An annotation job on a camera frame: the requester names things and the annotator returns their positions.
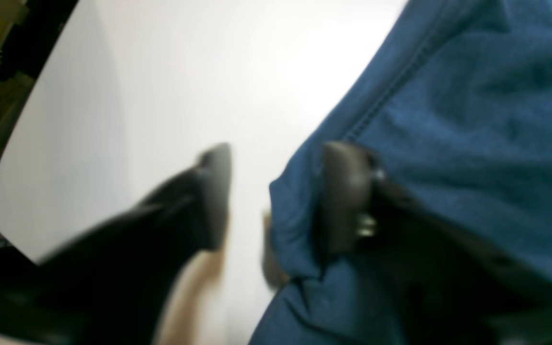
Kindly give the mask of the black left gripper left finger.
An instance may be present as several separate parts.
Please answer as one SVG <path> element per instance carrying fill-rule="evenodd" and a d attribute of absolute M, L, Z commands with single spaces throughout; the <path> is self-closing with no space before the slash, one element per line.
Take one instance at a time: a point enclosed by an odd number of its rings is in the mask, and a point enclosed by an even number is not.
<path fill-rule="evenodd" d="M 0 286 L 0 335 L 42 345 L 150 345 L 191 258 L 221 249 L 228 225 L 226 143 L 127 212 Z"/>

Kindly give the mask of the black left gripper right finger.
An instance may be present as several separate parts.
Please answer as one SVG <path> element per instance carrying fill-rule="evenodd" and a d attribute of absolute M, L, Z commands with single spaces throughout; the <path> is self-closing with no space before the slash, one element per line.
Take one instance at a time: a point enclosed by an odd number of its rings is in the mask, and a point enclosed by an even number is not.
<path fill-rule="evenodd" d="M 323 146 L 322 251 L 372 258 L 412 345 L 552 345 L 552 282 L 433 215 L 356 144 Z"/>

